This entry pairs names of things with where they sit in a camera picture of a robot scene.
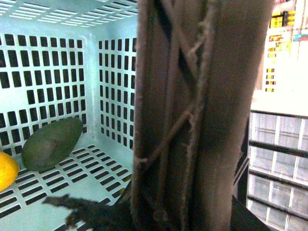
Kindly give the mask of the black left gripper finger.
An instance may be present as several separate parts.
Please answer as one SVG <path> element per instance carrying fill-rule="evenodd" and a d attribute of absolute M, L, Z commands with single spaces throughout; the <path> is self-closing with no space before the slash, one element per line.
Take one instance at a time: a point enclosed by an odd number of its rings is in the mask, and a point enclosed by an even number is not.
<path fill-rule="evenodd" d="M 105 205 L 97 201 L 71 197 L 69 194 L 48 196 L 42 203 L 71 210 L 65 219 L 68 228 L 74 227 L 78 221 L 83 221 L 94 231 L 132 230 L 132 217 L 128 203 Z"/>

